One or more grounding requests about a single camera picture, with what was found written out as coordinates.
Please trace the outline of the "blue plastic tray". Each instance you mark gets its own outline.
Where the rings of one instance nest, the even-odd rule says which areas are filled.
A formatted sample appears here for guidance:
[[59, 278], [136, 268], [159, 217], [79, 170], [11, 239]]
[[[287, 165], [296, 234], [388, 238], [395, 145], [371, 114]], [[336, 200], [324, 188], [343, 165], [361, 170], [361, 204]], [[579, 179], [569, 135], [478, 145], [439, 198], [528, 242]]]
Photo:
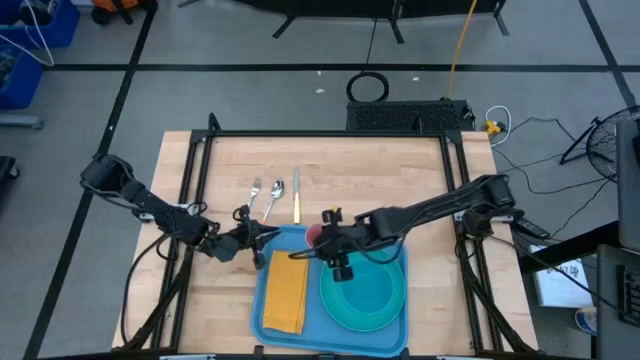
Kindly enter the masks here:
[[[406, 252], [401, 251], [399, 257], [405, 266], [407, 283]], [[381, 330], [356, 332], [338, 324], [322, 303], [320, 278], [324, 265], [326, 264], [318, 259], [310, 261], [305, 322], [303, 331], [299, 335], [263, 327], [262, 315], [269, 269], [264, 268], [259, 271], [250, 316], [254, 336], [263, 344], [280, 347], [383, 358], [399, 355], [408, 342], [408, 286], [407, 298], [398, 318]]]

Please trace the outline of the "black table frame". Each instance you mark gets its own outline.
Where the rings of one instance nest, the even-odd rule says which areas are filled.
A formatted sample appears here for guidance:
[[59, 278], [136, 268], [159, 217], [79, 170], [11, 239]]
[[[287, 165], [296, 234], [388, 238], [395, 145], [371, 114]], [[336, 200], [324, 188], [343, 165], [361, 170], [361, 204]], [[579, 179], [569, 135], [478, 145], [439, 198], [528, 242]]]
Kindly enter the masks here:
[[[249, 201], [256, 177], [264, 188], [277, 179], [290, 182], [294, 169], [301, 177], [300, 206], [305, 224], [318, 222], [336, 204], [346, 222], [382, 206], [406, 206], [442, 194], [448, 173], [435, 138], [363, 137], [344, 131], [317, 131], [309, 136], [279, 131], [251, 136], [245, 132], [217, 134], [211, 146], [200, 146], [210, 162], [189, 157], [198, 136], [168, 131], [150, 161], [134, 161], [136, 177], [168, 202], [189, 203], [196, 196], [206, 202], [207, 216], [230, 229], [232, 212]], [[270, 199], [261, 193], [252, 213], [261, 218]], [[276, 201], [269, 221], [288, 224], [294, 197]], [[450, 219], [411, 231], [406, 242], [409, 273], [409, 341], [412, 354], [467, 355], [471, 351], [460, 266], [454, 255]], [[172, 342], [173, 325], [182, 325], [178, 348], [184, 352], [240, 354], [253, 351], [256, 338], [250, 314], [257, 273], [248, 251], [221, 263], [196, 254], [183, 312], [171, 310], [153, 345]]]

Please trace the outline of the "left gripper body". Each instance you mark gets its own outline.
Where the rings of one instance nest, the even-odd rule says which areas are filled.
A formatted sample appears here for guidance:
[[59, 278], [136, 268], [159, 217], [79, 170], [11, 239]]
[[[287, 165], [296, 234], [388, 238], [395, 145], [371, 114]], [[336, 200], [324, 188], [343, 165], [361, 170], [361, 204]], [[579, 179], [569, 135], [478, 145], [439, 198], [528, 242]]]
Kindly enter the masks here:
[[231, 261], [242, 250], [251, 250], [256, 255], [256, 237], [256, 228], [249, 225], [239, 225], [228, 232], [213, 235], [210, 239], [213, 256], [219, 261]]

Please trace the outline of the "grey cabinet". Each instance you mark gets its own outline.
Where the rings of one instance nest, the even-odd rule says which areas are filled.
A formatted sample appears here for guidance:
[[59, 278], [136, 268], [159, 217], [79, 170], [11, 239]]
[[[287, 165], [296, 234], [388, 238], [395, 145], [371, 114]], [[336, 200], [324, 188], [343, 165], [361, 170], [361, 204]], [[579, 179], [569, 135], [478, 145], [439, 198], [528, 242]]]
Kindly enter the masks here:
[[619, 242], [640, 253], [640, 131], [635, 121], [616, 125]]

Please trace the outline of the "blue bowl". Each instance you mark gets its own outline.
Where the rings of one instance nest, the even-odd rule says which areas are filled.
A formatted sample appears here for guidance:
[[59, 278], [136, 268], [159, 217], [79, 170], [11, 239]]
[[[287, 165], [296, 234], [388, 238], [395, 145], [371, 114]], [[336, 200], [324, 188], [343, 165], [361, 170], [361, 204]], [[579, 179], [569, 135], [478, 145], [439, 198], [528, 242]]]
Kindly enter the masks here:
[[353, 279], [340, 285], [347, 303], [363, 313], [381, 311], [389, 303], [393, 289], [393, 281], [385, 267], [364, 258], [357, 258], [351, 267]]

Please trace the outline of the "grey metal base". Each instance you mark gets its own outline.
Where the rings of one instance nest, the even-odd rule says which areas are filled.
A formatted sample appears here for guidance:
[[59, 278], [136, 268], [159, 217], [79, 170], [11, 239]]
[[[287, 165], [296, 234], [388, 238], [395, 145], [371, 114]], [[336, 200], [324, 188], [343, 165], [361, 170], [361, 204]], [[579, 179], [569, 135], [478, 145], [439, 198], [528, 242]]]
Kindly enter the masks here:
[[34, 115], [0, 114], [0, 126], [39, 130], [44, 126], [44, 121]]

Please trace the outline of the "large blue bin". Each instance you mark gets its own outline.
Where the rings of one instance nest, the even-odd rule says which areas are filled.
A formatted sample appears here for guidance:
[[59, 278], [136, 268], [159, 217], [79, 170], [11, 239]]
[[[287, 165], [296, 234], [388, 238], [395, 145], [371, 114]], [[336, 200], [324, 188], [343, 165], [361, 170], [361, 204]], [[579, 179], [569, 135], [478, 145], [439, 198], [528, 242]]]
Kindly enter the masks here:
[[38, 20], [38, 27], [25, 25], [20, 17], [24, 0], [0, 0], [0, 44], [4, 38], [27, 49], [42, 46], [44, 37], [49, 48], [68, 47], [79, 22], [80, 13], [70, 0], [53, 0], [54, 12], [49, 22]]

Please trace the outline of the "teal plate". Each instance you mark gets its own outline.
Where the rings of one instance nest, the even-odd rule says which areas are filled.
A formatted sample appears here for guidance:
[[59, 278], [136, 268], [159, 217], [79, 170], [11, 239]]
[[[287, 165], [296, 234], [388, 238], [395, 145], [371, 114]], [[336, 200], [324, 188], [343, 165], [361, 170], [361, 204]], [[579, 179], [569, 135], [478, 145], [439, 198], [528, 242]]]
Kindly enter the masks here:
[[[362, 253], [348, 254], [349, 264], [357, 258], [367, 259]], [[390, 325], [399, 317], [407, 298], [407, 283], [405, 266], [401, 257], [388, 264], [379, 264], [385, 267], [393, 281], [392, 296], [389, 303], [379, 312], [363, 313], [355, 310], [345, 300], [340, 285], [343, 282], [335, 282], [332, 271], [324, 265], [320, 278], [320, 297], [329, 315], [341, 326], [356, 332], [373, 332]]]

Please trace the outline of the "small blue bin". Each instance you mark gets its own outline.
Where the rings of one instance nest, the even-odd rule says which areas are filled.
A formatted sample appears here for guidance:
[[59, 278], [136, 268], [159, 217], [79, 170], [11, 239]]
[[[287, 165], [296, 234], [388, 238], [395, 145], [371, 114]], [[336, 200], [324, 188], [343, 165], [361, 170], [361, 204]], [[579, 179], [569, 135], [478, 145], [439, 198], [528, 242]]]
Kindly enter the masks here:
[[27, 108], [42, 73], [42, 65], [23, 51], [0, 45], [0, 110]]

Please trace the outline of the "yellow cloth napkin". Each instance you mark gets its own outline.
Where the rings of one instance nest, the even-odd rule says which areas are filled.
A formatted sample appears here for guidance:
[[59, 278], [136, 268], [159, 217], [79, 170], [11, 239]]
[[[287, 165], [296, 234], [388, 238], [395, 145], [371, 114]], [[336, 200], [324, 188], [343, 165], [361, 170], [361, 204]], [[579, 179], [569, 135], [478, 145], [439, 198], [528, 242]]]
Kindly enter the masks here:
[[262, 324], [264, 328], [299, 335], [306, 315], [310, 261], [296, 260], [281, 250], [272, 252]]

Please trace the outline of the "black partition panel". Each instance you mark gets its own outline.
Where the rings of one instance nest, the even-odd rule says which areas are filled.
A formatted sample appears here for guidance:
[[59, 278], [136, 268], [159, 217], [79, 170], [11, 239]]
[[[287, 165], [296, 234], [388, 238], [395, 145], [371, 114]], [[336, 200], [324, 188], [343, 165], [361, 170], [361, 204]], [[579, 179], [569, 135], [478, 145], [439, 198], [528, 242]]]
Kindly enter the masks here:
[[506, 0], [225, 0], [242, 3], [256, 9], [282, 14], [285, 22], [273, 34], [279, 38], [298, 17], [371, 18], [386, 19], [393, 30], [396, 42], [404, 39], [398, 27], [399, 19], [460, 15], [471, 8], [474, 12], [491, 13], [503, 36], [508, 29], [501, 11]]

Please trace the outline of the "spoon with orange handle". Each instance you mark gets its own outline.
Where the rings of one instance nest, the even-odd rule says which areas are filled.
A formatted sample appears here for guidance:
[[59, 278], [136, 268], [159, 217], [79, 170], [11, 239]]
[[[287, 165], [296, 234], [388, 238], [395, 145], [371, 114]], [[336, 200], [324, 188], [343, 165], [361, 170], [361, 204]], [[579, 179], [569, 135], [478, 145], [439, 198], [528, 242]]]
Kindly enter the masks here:
[[284, 194], [284, 181], [282, 179], [278, 179], [274, 182], [272, 188], [271, 188], [271, 199], [267, 205], [267, 208], [264, 212], [263, 218], [261, 223], [262, 224], [266, 224], [269, 214], [275, 204], [275, 202], [280, 199], [282, 197], [282, 195]]

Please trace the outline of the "black desk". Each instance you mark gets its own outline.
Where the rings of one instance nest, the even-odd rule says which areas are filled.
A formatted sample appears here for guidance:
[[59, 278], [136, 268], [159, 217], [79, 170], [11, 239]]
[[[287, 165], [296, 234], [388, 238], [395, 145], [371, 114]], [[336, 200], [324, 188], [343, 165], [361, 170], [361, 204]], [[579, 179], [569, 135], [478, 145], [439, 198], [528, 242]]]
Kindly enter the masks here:
[[616, 221], [548, 246], [526, 250], [524, 273], [551, 269], [597, 255], [597, 359], [640, 360], [640, 233], [626, 233]]

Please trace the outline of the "blue and white round object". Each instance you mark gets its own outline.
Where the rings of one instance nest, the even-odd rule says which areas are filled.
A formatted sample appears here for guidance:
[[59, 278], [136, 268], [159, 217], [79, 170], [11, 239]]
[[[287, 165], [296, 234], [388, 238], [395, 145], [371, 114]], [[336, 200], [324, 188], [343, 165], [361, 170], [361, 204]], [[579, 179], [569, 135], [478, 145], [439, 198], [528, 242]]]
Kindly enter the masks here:
[[574, 314], [574, 320], [577, 327], [589, 334], [590, 336], [597, 335], [597, 308], [587, 307], [580, 308]]

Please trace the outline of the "black remote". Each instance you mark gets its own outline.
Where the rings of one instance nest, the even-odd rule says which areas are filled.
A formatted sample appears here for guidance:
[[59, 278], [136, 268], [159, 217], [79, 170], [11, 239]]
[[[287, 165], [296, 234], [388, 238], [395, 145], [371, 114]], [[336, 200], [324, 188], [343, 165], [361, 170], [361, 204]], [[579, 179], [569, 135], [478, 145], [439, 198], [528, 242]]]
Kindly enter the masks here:
[[538, 225], [532, 223], [531, 221], [525, 218], [520, 218], [518, 220], [515, 220], [512, 223], [512, 225], [517, 231], [527, 234], [534, 238], [549, 239], [551, 236], [549, 232], [547, 232], [546, 230], [542, 229]]

